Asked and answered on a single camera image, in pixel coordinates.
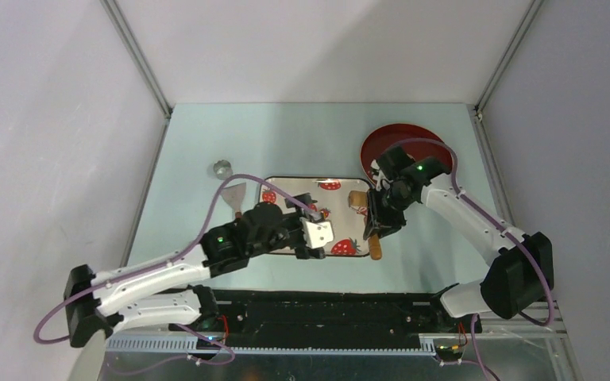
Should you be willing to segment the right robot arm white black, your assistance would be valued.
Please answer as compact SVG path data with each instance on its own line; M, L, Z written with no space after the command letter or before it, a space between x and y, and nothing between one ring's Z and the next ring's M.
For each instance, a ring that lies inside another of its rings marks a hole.
M458 158L446 165L435 156L417 161L394 144L372 164L375 188L366 194L364 237L383 238L406 224L405 210L418 203L449 222L488 265L486 276L455 284L435 295L431 324L449 332L462 317L492 312L504 319L523 315L534 302L551 299L552 244L543 233L526 234L480 205L458 184Z

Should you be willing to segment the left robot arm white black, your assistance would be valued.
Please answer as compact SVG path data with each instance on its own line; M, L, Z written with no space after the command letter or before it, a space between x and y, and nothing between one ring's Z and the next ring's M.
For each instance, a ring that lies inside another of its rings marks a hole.
M288 202L289 213L269 202L216 226L182 252L113 271L71 270L64 292L68 336L84 347L97 333L106 337L150 325L195 325L213 329L220 316L213 291L203 282L241 270L256 256L290 248L299 259L322 259L334 239L321 213Z

